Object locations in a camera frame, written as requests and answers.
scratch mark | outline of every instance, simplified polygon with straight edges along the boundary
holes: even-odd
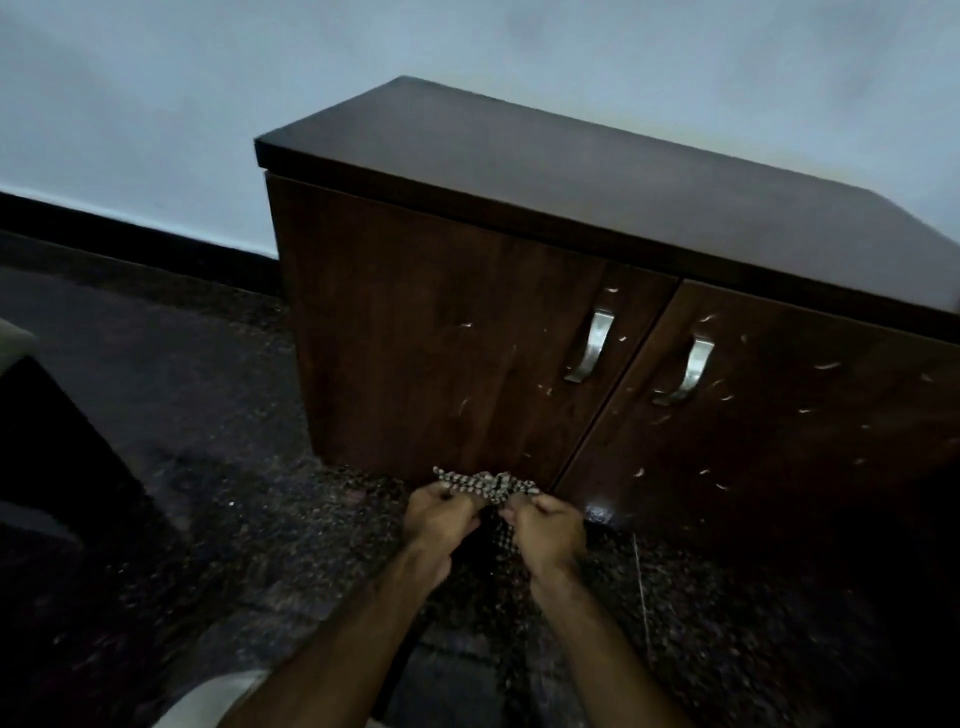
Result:
[[[647,643],[647,664],[654,662],[653,646],[650,645],[650,622],[647,620],[647,599],[643,594],[643,576],[640,575],[640,551],[636,547],[636,533],[634,536],[634,561],[636,561],[636,583],[640,587],[640,609],[643,612],[643,635]]]

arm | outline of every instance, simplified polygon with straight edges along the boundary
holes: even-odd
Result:
[[[607,611],[580,581],[583,518],[551,496],[514,496],[501,515],[531,572],[530,591],[557,636],[594,728],[689,726]]]
[[[478,525],[483,502],[451,496],[443,483],[415,491],[400,553],[227,713],[220,728],[362,728],[417,611],[450,573],[450,553]]]

cabinet top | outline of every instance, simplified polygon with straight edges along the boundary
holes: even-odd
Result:
[[[960,339],[960,245],[848,184],[409,77],[256,154],[294,180]]]

hand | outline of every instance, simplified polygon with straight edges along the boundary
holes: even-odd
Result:
[[[434,587],[450,574],[450,554],[480,525],[477,512],[486,504],[474,494],[451,491],[440,480],[410,494],[404,536],[407,547],[426,556],[431,570],[436,568]]]
[[[510,496],[500,511],[516,529],[514,543],[534,581],[576,575],[577,560],[587,553],[580,511],[553,496]]]

cabinet door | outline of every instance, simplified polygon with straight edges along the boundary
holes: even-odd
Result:
[[[692,394],[693,337],[715,345]],[[960,456],[960,347],[685,282],[564,474],[595,518],[694,545],[802,538]]]
[[[668,276],[268,177],[314,450],[549,487],[676,286]],[[590,376],[598,308],[612,328]]]

